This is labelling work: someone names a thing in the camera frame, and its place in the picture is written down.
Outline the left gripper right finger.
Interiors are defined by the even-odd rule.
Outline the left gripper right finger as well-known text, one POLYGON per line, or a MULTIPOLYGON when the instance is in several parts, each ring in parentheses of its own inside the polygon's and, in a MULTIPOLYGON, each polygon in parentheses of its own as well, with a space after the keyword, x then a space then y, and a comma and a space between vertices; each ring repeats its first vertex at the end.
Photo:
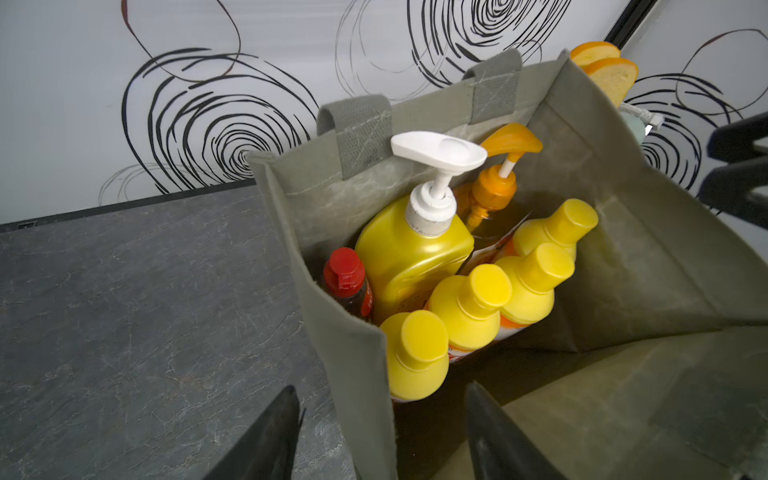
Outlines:
POLYGON ((465 412, 476 479, 566 479, 477 382, 466 388, 465 412))

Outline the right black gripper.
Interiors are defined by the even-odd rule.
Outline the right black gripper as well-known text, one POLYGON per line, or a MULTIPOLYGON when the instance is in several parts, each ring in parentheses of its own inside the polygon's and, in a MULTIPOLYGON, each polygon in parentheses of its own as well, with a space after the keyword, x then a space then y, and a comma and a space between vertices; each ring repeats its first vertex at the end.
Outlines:
POLYGON ((709 207, 767 229, 767 149, 755 145, 767 138, 767 113, 716 129, 707 143, 707 155, 725 162, 702 181, 698 198, 709 207))

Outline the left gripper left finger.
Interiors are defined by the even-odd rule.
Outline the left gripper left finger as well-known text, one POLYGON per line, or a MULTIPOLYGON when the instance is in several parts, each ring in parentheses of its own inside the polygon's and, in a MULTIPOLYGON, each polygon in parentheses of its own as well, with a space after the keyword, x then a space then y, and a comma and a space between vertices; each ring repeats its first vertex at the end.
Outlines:
POLYGON ((286 386, 204 479, 290 479, 302 423, 296 389, 286 386))

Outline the yellow cap bottle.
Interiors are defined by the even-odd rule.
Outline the yellow cap bottle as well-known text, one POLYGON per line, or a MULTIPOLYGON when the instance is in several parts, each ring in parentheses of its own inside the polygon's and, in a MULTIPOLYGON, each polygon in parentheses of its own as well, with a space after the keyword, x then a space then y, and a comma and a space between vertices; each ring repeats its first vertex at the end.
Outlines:
POLYGON ((389 391, 395 403, 423 400, 443 384, 449 368, 448 334, 427 310, 392 315, 380 325, 386 336, 389 391))
POLYGON ((467 276, 450 276, 436 286, 425 307, 446 327, 450 363, 485 348, 496 338, 500 310, 511 296, 509 277, 494 264, 479 265, 467 276))
POLYGON ((500 309, 494 339, 502 341, 546 318, 553 310, 555 288, 575 272, 574 259, 561 247, 544 243, 525 256, 508 256, 494 263, 512 285, 510 300, 500 309))
POLYGON ((578 242, 592 231, 598 222, 598 214, 590 204, 576 198, 568 199, 546 218, 523 221, 493 260, 525 256, 545 243, 561 247, 576 260, 578 242))

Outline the red soap bottle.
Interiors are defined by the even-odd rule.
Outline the red soap bottle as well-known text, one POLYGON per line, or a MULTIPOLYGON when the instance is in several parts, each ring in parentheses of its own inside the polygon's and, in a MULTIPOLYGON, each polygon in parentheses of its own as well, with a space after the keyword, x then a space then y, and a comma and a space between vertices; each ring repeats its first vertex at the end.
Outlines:
POLYGON ((331 253, 323 267, 322 285, 349 314, 371 321, 373 294, 364 264, 353 249, 342 247, 331 253))

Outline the yellow pump soap bottle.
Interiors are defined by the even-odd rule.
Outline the yellow pump soap bottle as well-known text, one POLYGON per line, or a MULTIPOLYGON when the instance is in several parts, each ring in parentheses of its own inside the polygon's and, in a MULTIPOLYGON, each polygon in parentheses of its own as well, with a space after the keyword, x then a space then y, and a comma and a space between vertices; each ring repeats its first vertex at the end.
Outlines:
POLYGON ((373 294, 373 320, 421 308, 443 279, 457 273, 474 239, 457 216, 455 176, 482 166, 487 151, 467 140, 428 131, 397 134, 395 156, 432 167, 434 177, 382 209, 362 230, 355 251, 373 294))

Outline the orange pump soap bottle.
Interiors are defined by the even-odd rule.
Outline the orange pump soap bottle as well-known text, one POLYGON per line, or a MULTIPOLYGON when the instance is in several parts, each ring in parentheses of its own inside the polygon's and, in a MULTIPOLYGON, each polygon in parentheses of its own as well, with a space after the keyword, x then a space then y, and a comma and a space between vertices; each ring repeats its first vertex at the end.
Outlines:
POLYGON ((514 200, 517 178, 514 168, 528 153, 539 153, 542 142, 524 125, 507 124, 484 139, 480 146, 490 159, 503 161, 483 169, 477 178, 454 190, 457 214, 474 238, 477 251, 505 241, 526 217, 514 200))

